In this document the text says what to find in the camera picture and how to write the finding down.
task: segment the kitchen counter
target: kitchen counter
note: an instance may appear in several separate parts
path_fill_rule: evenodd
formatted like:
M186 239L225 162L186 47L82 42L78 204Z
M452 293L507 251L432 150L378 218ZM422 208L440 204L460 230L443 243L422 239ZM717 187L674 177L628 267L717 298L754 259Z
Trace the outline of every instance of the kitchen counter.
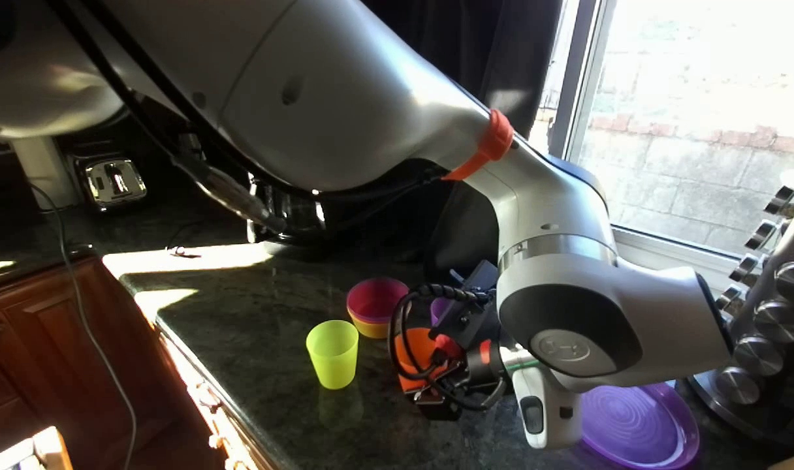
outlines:
M397 388L384 342L359 336L358 379L324 391L302 338L344 316L355 280L419 280L402 264L308 259L274 243L112 252L106 268L140 308L217 379L277 468L593 468L579 451L533 451L511 396L487 412L428 421ZM701 427L701 468L765 468L688 396Z

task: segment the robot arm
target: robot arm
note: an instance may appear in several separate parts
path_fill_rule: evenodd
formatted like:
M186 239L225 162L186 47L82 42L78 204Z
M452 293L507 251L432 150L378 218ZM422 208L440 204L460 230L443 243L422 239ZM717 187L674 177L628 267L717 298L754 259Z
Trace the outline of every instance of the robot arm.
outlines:
M409 157L457 169L494 132L494 114L478 100L358 0L81 3L81 12L86 6L106 8L225 137L304 190L355 187ZM132 67L123 67L123 79L144 89ZM498 218L498 323L549 374L513 383L528 393L551 383L551 399L729 359L697 273L624 264L606 204L584 177L519 136L502 143L498 162L464 183L491 200ZM530 438L536 446L564 442Z

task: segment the wooden cabinet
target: wooden cabinet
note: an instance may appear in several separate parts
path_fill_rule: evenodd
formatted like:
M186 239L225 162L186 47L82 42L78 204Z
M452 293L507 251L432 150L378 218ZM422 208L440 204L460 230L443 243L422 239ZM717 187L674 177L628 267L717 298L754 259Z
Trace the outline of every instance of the wooden cabinet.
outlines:
M9 434L58 425L75 465L112 468L128 449L129 416L97 345L132 402L136 449L196 410L155 335L98 259L78 261L72 276L82 310L63 267L0 288L0 421L22 423Z

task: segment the purple bowl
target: purple bowl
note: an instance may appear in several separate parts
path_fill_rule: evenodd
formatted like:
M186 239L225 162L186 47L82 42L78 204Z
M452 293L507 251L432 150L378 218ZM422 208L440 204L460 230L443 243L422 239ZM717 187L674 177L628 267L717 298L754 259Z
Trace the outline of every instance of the purple bowl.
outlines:
M692 468L700 430L665 383L597 385L581 393L579 446L607 468Z

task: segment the yellow cup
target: yellow cup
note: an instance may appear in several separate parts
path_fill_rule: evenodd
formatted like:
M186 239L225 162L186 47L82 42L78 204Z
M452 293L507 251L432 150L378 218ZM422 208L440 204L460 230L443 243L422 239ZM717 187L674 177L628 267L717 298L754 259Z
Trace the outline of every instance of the yellow cup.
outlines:
M321 322L308 332L304 348L324 388L344 388L355 379L358 332L350 322Z

